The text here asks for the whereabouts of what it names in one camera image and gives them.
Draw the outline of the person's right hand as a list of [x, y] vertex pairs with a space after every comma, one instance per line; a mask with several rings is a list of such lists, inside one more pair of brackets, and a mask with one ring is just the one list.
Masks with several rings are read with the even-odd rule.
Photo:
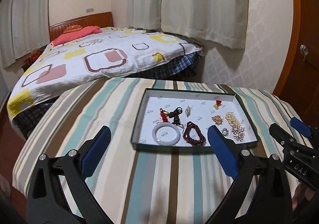
[[316, 192], [314, 190], [308, 188], [303, 183], [299, 183], [295, 189], [294, 196], [292, 197], [292, 210], [295, 210], [304, 198], [310, 201], [315, 194]]

